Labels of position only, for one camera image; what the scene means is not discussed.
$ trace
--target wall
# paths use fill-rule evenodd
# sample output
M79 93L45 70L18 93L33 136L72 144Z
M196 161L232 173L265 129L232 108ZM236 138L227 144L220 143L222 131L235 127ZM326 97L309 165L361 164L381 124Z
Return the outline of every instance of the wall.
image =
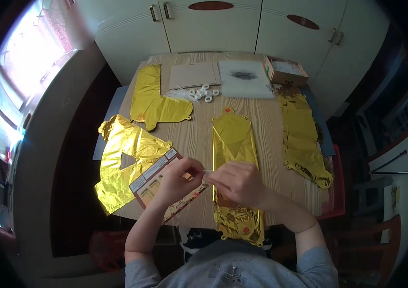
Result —
M20 255L10 260L27 287L112 287L124 281L123 271L87 276L95 271L87 254L53 258L51 251L50 204L58 155L76 109L105 64L95 43L68 61L37 105L15 160L13 215Z
M407 150L407 154L398 158L393 163L385 166L384 168L378 170L379 172L384 171L408 171L408 137L404 139L401 143L395 146L393 149L383 154L379 158L373 160L369 163L370 170L376 169L384 163L390 161L402 151ZM386 175L372 175L372 180ZM392 201L391 201L391 188L387 187L385 189L384 195L384 220L390 219L394 214L399 214L401 216L401 245L399 247L399 253L397 254L397 259L393 271L396 270L399 263L402 261L404 255L408 250L408 174L404 175L391 175L393 178L393 186L398 186L401 190L399 203L396 205L396 212L392 211Z

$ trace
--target gray t-shirt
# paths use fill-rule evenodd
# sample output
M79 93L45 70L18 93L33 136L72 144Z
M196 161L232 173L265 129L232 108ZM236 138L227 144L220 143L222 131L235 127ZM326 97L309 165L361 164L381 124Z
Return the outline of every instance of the gray t-shirt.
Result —
M306 251L293 272L263 249L227 239L202 248L163 280L152 261L133 260L126 287L338 287L338 272L325 247Z

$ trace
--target person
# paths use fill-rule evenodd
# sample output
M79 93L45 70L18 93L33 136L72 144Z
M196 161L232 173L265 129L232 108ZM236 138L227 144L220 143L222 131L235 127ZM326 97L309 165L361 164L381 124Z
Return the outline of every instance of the person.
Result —
M201 184L204 167L192 158L170 164L159 191L132 227L125 245L126 287L338 287L338 272L321 228L308 210L265 186L254 164L230 161L205 180L243 206L274 213L295 234L293 272L243 240L218 240L161 279L151 256L167 208ZM191 181L183 174L193 171Z

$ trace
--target instruction card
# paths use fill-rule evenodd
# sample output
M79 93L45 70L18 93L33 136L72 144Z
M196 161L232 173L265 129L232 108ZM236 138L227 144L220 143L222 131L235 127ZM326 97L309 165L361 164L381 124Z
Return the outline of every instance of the instruction card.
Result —
M148 170L143 172L140 177L138 177L129 188L132 190L133 195L138 200L143 209L146 209L148 204L154 198L156 193L159 191L162 181L161 171L170 163L178 161L181 159L181 155L177 153L174 148L171 148L167 153L165 153L161 158L159 158ZM183 177L190 181L192 175L185 173ZM207 183L203 180L202 184L186 195L182 200L172 204L167 209L164 215L163 224L169 221L173 216L175 216L180 210L185 208L191 201L193 201L199 194L207 188Z

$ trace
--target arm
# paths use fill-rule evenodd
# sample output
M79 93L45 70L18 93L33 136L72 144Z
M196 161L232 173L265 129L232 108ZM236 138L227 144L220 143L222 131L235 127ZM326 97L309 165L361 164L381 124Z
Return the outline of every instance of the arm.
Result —
M193 171L190 181L183 177L187 170ZM199 187L203 176L204 167L191 158L180 159L165 168L159 191L127 236L124 250L126 264L135 259L151 259L151 251L167 208Z
M276 214L295 233L297 259L311 248L325 247L322 230L311 213L266 187L254 164L230 161L207 176L207 182L241 205Z

